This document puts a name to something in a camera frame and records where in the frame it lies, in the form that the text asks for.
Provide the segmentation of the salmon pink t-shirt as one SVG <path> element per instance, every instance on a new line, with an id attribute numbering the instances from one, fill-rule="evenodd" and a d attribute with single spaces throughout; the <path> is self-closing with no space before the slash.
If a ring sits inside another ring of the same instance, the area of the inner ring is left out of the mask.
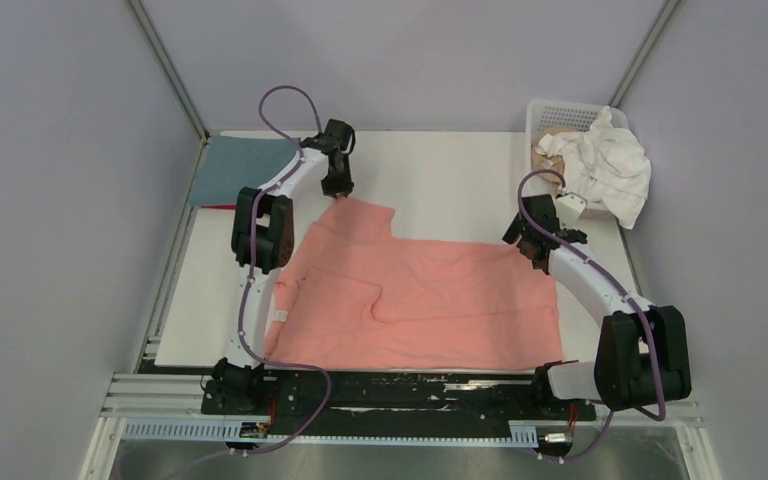
<path id="1" fill-rule="evenodd" d="M 307 229 L 274 289 L 269 360 L 329 370 L 529 370 L 563 356 L 555 281 L 509 245 L 400 239 L 354 199 Z"/>

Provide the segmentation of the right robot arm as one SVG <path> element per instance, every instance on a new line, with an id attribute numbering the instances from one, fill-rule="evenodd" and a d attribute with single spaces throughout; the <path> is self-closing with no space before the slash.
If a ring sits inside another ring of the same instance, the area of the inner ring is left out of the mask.
<path id="1" fill-rule="evenodd" d="M 552 418 L 571 400 L 589 400 L 664 420 L 667 402 L 691 393 L 682 314 L 626 289 L 595 260 L 583 232 L 561 225 L 551 195 L 522 197 L 518 208 L 504 242 L 566 288 L 600 330 L 594 360 L 536 369 L 538 383 L 530 392 L 535 411 Z"/>

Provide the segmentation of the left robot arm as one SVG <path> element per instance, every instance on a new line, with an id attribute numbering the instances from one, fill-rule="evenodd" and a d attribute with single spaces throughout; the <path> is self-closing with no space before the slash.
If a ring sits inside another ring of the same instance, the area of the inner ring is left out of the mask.
<path id="1" fill-rule="evenodd" d="M 231 249 L 240 272 L 239 313 L 228 347 L 213 367 L 205 397 L 233 413 L 257 412 L 266 399 L 263 346 L 278 274 L 294 252 L 294 199 L 319 188 L 330 198 L 353 191 L 350 154 L 355 129 L 330 119 L 323 131 L 291 141 L 287 166 L 256 188 L 237 196 Z"/>

